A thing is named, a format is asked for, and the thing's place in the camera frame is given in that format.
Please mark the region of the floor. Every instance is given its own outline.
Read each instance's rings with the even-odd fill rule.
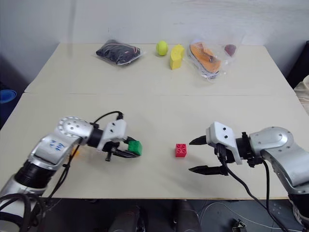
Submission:
[[[147,210],[149,232],[173,231],[169,226],[172,200],[54,199],[53,201],[55,206],[47,213],[46,232],[106,232],[114,217],[131,205],[140,205]],[[231,224],[238,219],[247,225],[248,232],[280,231],[254,224],[240,217],[242,215],[257,223],[278,227],[255,201],[190,200],[189,202],[199,214],[203,232],[231,232]],[[270,206],[272,212],[288,229],[301,231],[302,226],[295,220],[288,200],[273,200]]]

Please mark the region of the yellow tennis ball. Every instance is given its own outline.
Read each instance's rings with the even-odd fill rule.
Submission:
[[[168,49],[169,49],[168,44],[163,40],[161,40],[156,44],[156,51],[160,56],[165,56],[166,53],[168,52]]]

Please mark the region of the plastic packaging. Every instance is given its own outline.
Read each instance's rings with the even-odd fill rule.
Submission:
[[[193,40],[188,47],[188,56],[201,76],[208,80],[225,74],[234,60],[238,46],[235,44],[207,44],[201,39]]]
[[[142,55],[140,48],[117,40],[108,40],[96,54],[116,65],[128,65]]]

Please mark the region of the green block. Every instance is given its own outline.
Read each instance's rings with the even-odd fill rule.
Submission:
[[[132,151],[141,156],[141,151],[143,147],[139,141],[130,141],[128,144],[129,144],[127,148],[128,151]]]

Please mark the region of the white wall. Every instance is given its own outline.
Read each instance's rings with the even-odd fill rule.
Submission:
[[[309,40],[309,1],[0,0],[2,56],[27,82],[58,42],[179,43],[231,29],[244,32],[243,44],[264,44],[287,75]]]

